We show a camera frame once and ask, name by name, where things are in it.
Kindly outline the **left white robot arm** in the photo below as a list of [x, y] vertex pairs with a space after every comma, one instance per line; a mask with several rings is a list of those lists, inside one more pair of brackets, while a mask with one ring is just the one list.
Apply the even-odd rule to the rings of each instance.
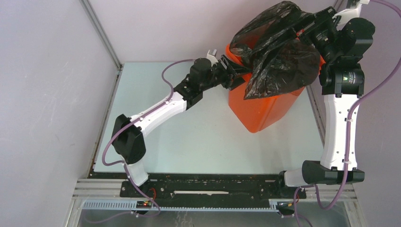
[[193, 61], [189, 73], [175, 87], [168, 83], [170, 93], [149, 109], [128, 117], [118, 116], [108, 146], [113, 146], [121, 157], [120, 163], [132, 181], [131, 191], [138, 197], [149, 192], [148, 174], [142, 159], [146, 153], [145, 138], [171, 117], [183, 113], [203, 98], [203, 92], [222, 86], [233, 90], [242, 85], [243, 75], [251, 73], [250, 68], [222, 55], [198, 58]]

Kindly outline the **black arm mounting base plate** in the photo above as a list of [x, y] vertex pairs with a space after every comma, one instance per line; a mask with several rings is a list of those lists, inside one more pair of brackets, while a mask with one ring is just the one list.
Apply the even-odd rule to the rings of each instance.
[[273, 201], [306, 198], [304, 191], [294, 195], [278, 174], [150, 173], [139, 189], [163, 207], [269, 208]]

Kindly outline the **black plastic trash bag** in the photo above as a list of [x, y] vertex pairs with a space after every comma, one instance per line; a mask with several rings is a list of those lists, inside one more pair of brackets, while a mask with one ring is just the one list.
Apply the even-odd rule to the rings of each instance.
[[294, 35], [296, 23], [310, 15], [293, 2], [282, 1], [235, 34], [229, 51], [252, 69], [245, 100], [287, 94], [316, 80], [321, 56]]

